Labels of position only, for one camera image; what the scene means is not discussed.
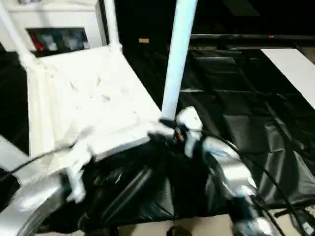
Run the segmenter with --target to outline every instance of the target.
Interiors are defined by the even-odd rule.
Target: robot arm
[[[61,207],[70,193],[64,174],[52,174],[22,186],[0,214],[0,235],[30,236]]]
[[[207,137],[201,145],[203,158],[208,160],[222,196],[236,236],[276,236],[278,232],[264,217],[252,198],[257,189],[247,166],[229,145]]]

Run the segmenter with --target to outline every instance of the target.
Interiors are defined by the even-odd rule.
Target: white cabinet
[[[36,51],[29,29],[82,29],[90,48],[106,45],[98,0],[42,0],[21,5],[17,0],[3,0],[27,47]],[[15,51],[2,22],[0,42],[6,51]]]

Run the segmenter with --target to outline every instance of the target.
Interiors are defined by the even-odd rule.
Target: small orange label
[[[149,43],[148,38],[139,38],[139,43]]]

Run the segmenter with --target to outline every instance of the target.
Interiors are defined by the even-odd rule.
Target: light blue tube
[[[162,117],[174,119],[198,0],[177,0],[169,53]]]

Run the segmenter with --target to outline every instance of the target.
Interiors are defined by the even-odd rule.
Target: cable wire
[[[19,171],[20,169],[22,169],[23,167],[29,165],[30,163],[40,159],[40,158],[43,158],[47,155],[51,155],[51,154],[54,154],[56,152],[60,152],[62,150],[65,150],[65,149],[69,149],[69,148],[72,148],[73,147],[73,144],[72,145],[69,145],[69,146],[63,146],[63,147],[59,147],[59,148],[56,148],[54,150],[51,150],[51,151],[48,151],[48,152],[45,152],[37,157],[34,157],[33,159],[21,164],[20,166],[14,168],[12,171],[9,171],[7,174],[5,174],[3,177],[0,177],[0,182],[3,182],[5,181],[7,178],[9,178],[10,176],[12,176],[14,173],[16,173],[17,171]]]
[[[280,235],[282,236],[286,236],[285,233],[283,232],[283,230],[281,229],[280,225],[276,222],[275,218],[272,216],[272,214],[269,212],[269,209],[266,207],[266,204],[263,200],[263,198],[258,195],[256,196],[258,199],[256,198],[252,198],[253,203],[258,206],[260,208],[261,211],[265,212],[266,215],[268,216],[268,218],[270,219],[271,223],[276,227],[276,229],[278,230],[278,232],[280,233]]]
[[[226,139],[218,136],[218,135],[215,135],[214,133],[210,132],[210,131],[205,131],[205,130],[197,130],[197,129],[190,129],[190,131],[196,131],[196,132],[200,132],[202,134],[206,134],[208,136],[211,136],[211,137],[214,137],[214,138],[217,138],[219,140],[221,140],[222,142],[224,142],[225,144],[227,144],[233,151],[235,151],[239,156],[240,158],[246,158],[247,160],[249,160],[250,162],[252,162],[256,167],[258,167],[260,170],[262,170],[266,175],[267,177],[271,180],[271,182],[273,183],[273,185],[276,187],[276,189],[278,190],[278,192],[282,195],[282,198],[283,200],[285,201],[288,209],[291,211],[291,213],[293,214],[293,216],[295,217],[296,219],[296,222],[301,230],[301,234],[304,235],[304,236],[308,236],[304,230],[304,227],[302,225],[302,222],[300,220],[300,218],[298,217],[297,215],[297,212],[296,210],[294,209],[293,205],[290,203],[287,195],[283,192],[283,190],[280,188],[279,184],[277,183],[277,181],[272,177],[272,175],[270,174],[269,171],[266,170],[265,167],[263,167],[262,165],[258,164],[257,162],[255,162],[254,160],[252,160],[251,158],[249,158],[248,156],[245,156],[245,155],[241,155],[239,150],[236,148],[236,146],[234,146],[234,144],[230,143],[229,141],[227,141]]]

